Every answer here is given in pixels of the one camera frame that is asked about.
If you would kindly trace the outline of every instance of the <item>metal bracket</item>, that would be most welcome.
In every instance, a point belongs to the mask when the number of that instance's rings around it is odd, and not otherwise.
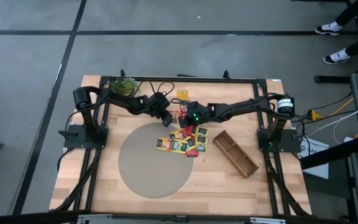
[[[112,216],[113,214],[79,215],[78,221],[83,223],[85,221],[107,220],[112,219]]]
[[[285,224],[285,220],[279,220],[275,218],[250,218],[252,224]]]
[[[256,83],[262,87],[262,88],[267,88],[267,83],[266,83],[266,79],[263,78],[257,78],[255,79]]]
[[[121,69],[121,71],[119,72],[119,79],[123,80],[125,78],[125,72],[123,69]]]
[[[296,130],[282,130],[282,141],[269,142],[267,139],[267,129],[258,129],[259,149],[262,152],[300,152],[301,147],[297,139],[292,139],[292,135],[298,134]]]
[[[195,78],[198,78],[197,76],[194,76],[194,75],[186,75],[186,74],[177,74],[177,77],[195,77]]]
[[[227,80],[230,80],[230,74],[229,74],[229,71],[225,70],[224,73],[223,73],[223,78],[227,79]]]
[[[110,82],[111,77],[102,76],[100,77],[99,86],[104,86],[107,82]]]
[[[86,149],[103,149],[106,145],[108,126],[99,126],[99,139],[97,141],[85,141],[86,134],[82,125],[70,125],[68,127],[66,141],[64,147],[66,148],[86,148]]]

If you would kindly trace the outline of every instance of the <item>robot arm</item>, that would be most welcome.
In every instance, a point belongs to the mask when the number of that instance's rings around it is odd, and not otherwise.
[[[82,110],[91,104],[90,93],[99,95],[97,105],[110,103],[125,108],[133,115],[148,114],[151,117],[161,118],[162,123],[167,127],[172,122],[172,115],[167,111],[169,101],[161,92],[155,92],[150,98],[147,96],[126,97],[111,91],[110,89],[96,88],[93,86],[80,87],[74,90],[74,102],[77,110]]]
[[[269,106],[270,100],[277,100],[277,112]],[[207,122],[222,123],[231,119],[233,116],[264,112],[273,118],[288,120],[295,115],[294,99],[288,95],[270,94],[261,96],[256,99],[233,103],[227,105],[225,103],[208,103],[207,106],[199,104],[197,101],[186,103],[187,115],[182,116],[179,120],[181,127],[190,125],[199,125]]]

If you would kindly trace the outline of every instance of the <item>gray circular mat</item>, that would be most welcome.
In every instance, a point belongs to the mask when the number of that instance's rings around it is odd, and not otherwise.
[[[145,124],[130,133],[118,157],[119,172],[125,184],[135,193],[161,198],[175,193],[187,181],[193,158],[177,152],[156,149],[159,137],[169,138],[177,130],[162,123]]]

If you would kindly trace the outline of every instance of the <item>black pants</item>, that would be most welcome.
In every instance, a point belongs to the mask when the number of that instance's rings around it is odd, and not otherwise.
[[[358,15],[358,0],[345,9],[341,15],[336,18],[335,22],[337,22],[340,26],[346,25],[353,17]],[[351,45],[350,47],[346,48],[346,53],[349,56],[358,55],[358,41]]]

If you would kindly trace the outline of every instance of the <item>gray concrete floor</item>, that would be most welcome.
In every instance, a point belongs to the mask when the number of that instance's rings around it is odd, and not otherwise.
[[[70,30],[79,5],[80,0],[17,4],[0,0],[0,29]],[[304,31],[331,22],[345,6],[287,0],[98,0],[88,1],[80,30]],[[355,28],[353,22],[347,26],[347,30]],[[5,143],[0,150],[0,215],[9,213],[67,40],[64,35],[0,36],[0,141]],[[357,40],[294,36],[77,36],[23,212],[48,209],[63,145],[57,131],[63,129],[73,110],[71,92],[80,85],[83,75],[117,75],[123,68],[129,76],[184,73],[220,77],[229,70],[232,77],[238,78],[278,78],[283,80],[285,91],[295,97],[297,113],[303,114],[308,108],[347,95],[348,85],[315,84],[313,76],[346,76],[357,70],[358,57],[336,66],[321,61],[321,57]],[[321,114],[335,109],[323,109]],[[325,121],[311,124],[306,132],[324,124]],[[356,119],[342,122],[337,128],[338,139],[356,133]],[[337,144],[332,128],[312,138],[330,146]],[[331,166],[332,182],[343,180],[342,168],[340,163]],[[306,182],[313,214],[325,218],[346,214],[343,198],[318,193],[313,187],[320,184],[318,181]]]

